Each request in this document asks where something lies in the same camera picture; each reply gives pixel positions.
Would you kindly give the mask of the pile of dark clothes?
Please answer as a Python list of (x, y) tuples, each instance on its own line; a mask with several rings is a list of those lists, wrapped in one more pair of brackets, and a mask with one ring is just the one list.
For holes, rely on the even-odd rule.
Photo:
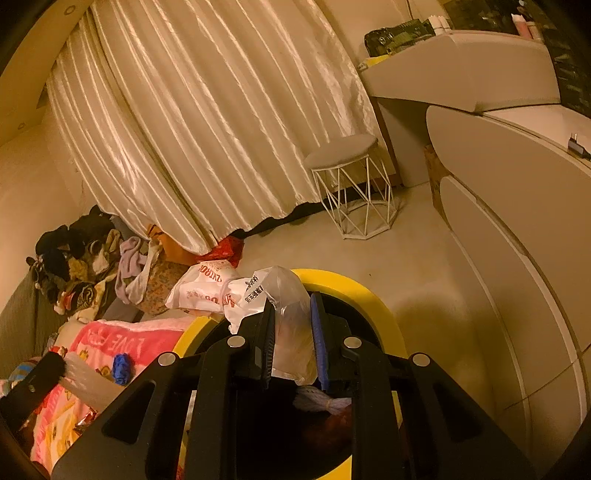
[(93, 206), (70, 225), (43, 233), (27, 259), (34, 286), (70, 321), (137, 322), (142, 312), (115, 291), (120, 246), (134, 233), (117, 216)]

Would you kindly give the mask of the orange cloth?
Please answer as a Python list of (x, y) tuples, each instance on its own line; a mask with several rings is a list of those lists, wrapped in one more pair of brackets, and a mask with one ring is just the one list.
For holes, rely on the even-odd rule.
[(156, 240), (161, 244), (167, 261), (185, 266), (197, 264), (198, 257), (195, 254), (185, 250), (157, 225), (149, 224), (147, 235), (150, 239)]

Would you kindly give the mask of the dark cosmetic bag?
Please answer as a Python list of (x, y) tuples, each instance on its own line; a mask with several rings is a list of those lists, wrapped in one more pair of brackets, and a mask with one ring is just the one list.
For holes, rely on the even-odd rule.
[(413, 46), (420, 40), (426, 40), (435, 35), (428, 22), (414, 19), (396, 27), (385, 27), (370, 31), (363, 38), (370, 57), (392, 55), (405, 48)]

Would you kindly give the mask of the blue wrapper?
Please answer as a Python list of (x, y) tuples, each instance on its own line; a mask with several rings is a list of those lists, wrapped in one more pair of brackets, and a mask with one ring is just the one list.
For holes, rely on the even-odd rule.
[(116, 354), (113, 358), (111, 375), (114, 383), (126, 386), (132, 378), (132, 359), (126, 353)]

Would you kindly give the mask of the yellow rimmed trash bin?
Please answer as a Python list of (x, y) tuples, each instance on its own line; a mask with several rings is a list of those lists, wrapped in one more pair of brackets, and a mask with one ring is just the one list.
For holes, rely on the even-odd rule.
[[(294, 271), (311, 298), (311, 326), (315, 339), (318, 378), (329, 395), (352, 401), (353, 453), (349, 464), (353, 479), (395, 479), (404, 471), (401, 438), (394, 406), (392, 357), (376, 345), (352, 334), (344, 319), (329, 319), (322, 298), (339, 299), (363, 316), (373, 328), (394, 335), (389, 346), (404, 351), (392, 312), (372, 291), (348, 277), (328, 271)], [(231, 442), (242, 432), (230, 423)], [(235, 464), (235, 476), (238, 461)]]

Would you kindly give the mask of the red plastic bag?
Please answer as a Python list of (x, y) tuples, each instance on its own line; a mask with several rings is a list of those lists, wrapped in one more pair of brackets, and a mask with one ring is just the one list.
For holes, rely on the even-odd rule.
[(242, 260), (243, 247), (245, 247), (245, 242), (242, 239), (236, 238), (235, 236), (228, 236), (219, 241), (217, 246), (207, 254), (198, 255), (197, 261), (225, 260), (233, 268), (236, 268), (240, 260)]

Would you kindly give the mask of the black storage box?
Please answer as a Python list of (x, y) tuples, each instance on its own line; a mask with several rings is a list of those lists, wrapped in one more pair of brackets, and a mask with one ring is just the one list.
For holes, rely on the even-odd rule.
[(441, 1), (441, 4), (453, 27), (459, 30), (517, 34), (512, 14), (533, 22), (550, 53), (562, 105), (590, 117), (590, 64), (538, 1)]

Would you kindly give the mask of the pink football bear blanket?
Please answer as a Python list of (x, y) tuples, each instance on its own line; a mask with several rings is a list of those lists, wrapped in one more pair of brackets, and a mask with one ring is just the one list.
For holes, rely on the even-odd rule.
[[(83, 327), (67, 351), (113, 381), (116, 355), (128, 355), (132, 375), (137, 376), (161, 353), (186, 354), (189, 342), (204, 338), (215, 325), (216, 321), (209, 317), (191, 316), (138, 323), (99, 320)], [(75, 426), (90, 412), (91, 408), (70, 391), (60, 385), (54, 387), (37, 414), (30, 459), (51, 471), (79, 438)]]

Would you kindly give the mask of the cream satin curtain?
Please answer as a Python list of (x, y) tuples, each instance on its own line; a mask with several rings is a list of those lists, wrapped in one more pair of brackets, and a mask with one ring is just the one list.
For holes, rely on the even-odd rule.
[(317, 201), (304, 158), (380, 132), (314, 1), (96, 1), (47, 91), (98, 206), (197, 254)]

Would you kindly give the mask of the red shiny wrapper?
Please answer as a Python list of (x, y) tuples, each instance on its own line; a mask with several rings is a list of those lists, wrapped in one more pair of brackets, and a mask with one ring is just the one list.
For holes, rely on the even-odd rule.
[(81, 436), (95, 421), (97, 412), (90, 410), (81, 420), (79, 420), (73, 427), (73, 432), (77, 436)]

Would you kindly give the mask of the lilac garment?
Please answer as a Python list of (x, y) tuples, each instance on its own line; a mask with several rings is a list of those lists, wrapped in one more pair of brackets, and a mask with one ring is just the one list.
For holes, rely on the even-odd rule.
[(147, 244), (147, 253), (139, 237), (133, 236), (119, 245), (120, 259), (115, 280), (115, 293), (124, 304), (139, 304), (143, 301), (152, 264), (162, 249), (156, 239)]

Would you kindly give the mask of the white vanity dresser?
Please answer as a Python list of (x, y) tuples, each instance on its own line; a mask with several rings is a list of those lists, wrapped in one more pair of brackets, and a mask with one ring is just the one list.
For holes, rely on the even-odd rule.
[(561, 104), (548, 49), (517, 35), (435, 36), (362, 78), (425, 109), (495, 418), (557, 477), (590, 422), (590, 121)]

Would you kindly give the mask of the patterned laundry basket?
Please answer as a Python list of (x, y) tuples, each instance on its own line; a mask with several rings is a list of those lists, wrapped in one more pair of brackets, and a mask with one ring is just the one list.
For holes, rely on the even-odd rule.
[(167, 311), (165, 302), (174, 285), (187, 270), (186, 265), (158, 258), (150, 268), (145, 294), (137, 308), (150, 316), (157, 316)]

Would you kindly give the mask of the white plastic trash bag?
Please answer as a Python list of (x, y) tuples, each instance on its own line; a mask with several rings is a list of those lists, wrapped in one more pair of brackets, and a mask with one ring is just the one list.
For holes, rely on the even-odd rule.
[(273, 266), (242, 277), (226, 260), (205, 261), (190, 267), (165, 301), (170, 309), (221, 314), (232, 334), (243, 319), (263, 312), (266, 303), (276, 312), (271, 374), (311, 385), (318, 378), (311, 298), (293, 271)]

